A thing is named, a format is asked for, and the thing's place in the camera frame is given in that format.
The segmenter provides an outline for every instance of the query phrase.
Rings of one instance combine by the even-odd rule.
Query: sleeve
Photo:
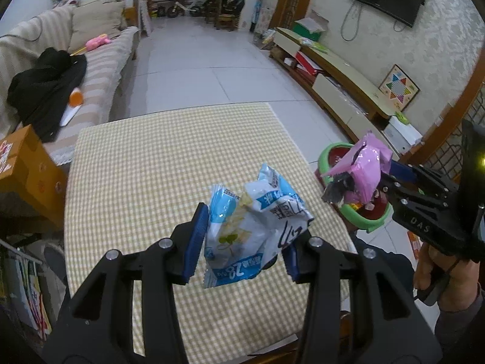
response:
[[[463,335],[473,318],[477,315],[483,304],[485,291],[480,286],[476,300],[464,311],[441,311],[436,322],[435,336],[438,339],[443,353],[446,353]]]

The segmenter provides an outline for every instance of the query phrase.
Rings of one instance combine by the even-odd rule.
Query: black handle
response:
[[[431,307],[438,301],[443,291],[445,291],[446,286],[448,286],[448,283],[450,283],[449,273],[435,265],[431,271],[431,284],[425,290],[418,290],[416,298]]]

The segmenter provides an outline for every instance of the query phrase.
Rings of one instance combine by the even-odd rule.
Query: wallpaper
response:
[[[311,0],[309,10],[329,20],[321,42],[379,86],[394,64],[419,86],[420,93],[404,110],[425,133],[447,103],[454,104],[466,86],[483,44],[485,26],[471,0],[426,0],[413,28],[364,6],[354,41],[340,36],[340,26],[353,0]],[[345,38],[356,28],[356,14],[344,27]]]

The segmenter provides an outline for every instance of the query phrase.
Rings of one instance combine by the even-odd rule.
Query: white storage box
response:
[[[395,116],[391,117],[382,133],[394,149],[402,155],[419,143],[423,137],[413,126],[401,123]]]

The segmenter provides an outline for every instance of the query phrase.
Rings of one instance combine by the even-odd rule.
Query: blue and white snack wrapper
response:
[[[254,278],[313,220],[304,201],[276,170],[263,164],[239,197],[214,185],[204,256],[204,287]]]

